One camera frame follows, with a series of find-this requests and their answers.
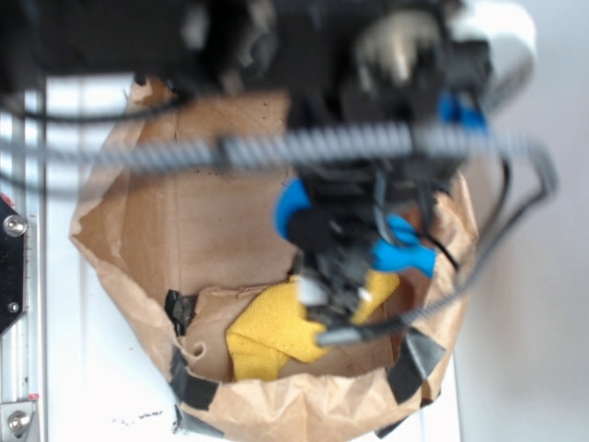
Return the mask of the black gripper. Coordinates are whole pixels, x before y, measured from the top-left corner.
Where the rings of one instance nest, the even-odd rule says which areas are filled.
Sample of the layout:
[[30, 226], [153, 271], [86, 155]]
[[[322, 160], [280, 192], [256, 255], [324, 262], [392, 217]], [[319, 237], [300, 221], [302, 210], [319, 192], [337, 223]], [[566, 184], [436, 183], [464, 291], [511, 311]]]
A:
[[441, 249], [431, 235], [437, 181], [411, 168], [377, 165], [300, 167], [295, 179], [303, 182], [312, 203], [289, 225], [295, 242], [303, 246], [293, 244], [303, 283], [298, 297], [310, 320], [328, 331], [356, 329], [362, 323], [361, 312], [376, 300], [377, 276], [415, 271], [427, 277], [414, 268], [397, 273], [373, 270], [372, 248], [379, 239], [400, 244], [386, 226], [389, 215], [399, 215], [437, 259]]

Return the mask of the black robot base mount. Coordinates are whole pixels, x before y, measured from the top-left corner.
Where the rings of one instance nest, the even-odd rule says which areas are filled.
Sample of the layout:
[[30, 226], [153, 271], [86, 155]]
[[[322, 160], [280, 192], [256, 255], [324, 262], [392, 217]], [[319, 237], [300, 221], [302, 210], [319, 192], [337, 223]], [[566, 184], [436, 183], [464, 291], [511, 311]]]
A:
[[1, 194], [1, 337], [27, 312], [26, 247], [28, 223]]

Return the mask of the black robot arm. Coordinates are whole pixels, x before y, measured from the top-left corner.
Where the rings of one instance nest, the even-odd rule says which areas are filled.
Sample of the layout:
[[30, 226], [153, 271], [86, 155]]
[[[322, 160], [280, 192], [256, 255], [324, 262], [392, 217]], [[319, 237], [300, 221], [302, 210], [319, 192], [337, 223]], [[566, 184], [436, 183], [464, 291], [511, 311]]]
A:
[[277, 140], [217, 143], [233, 169], [262, 168], [280, 147], [298, 181], [276, 220], [304, 255], [325, 298], [312, 317], [334, 328], [359, 309], [375, 247], [399, 245], [388, 223], [417, 206], [433, 221], [433, 193], [459, 157], [428, 158], [423, 124], [456, 124], [461, 96], [491, 82], [491, 48], [460, 40], [459, 1], [5, 1], [1, 107], [15, 117], [82, 124], [118, 121], [29, 110], [16, 94], [48, 76], [132, 73], [163, 81], [171, 97], [133, 114], [156, 117], [203, 97], [284, 91], [289, 128]]

